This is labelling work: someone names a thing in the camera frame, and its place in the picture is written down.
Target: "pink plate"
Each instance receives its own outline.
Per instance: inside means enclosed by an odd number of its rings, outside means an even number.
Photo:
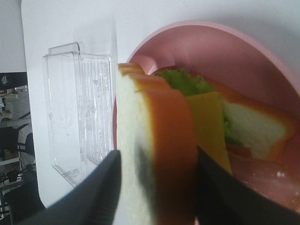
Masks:
[[[295,72],[257,40],[231,27],[208,21],[173,23],[143,40],[128,62],[139,63],[147,74],[167,66],[189,68],[300,120]],[[283,159],[294,171],[300,171],[298,146],[300,135],[287,143]]]

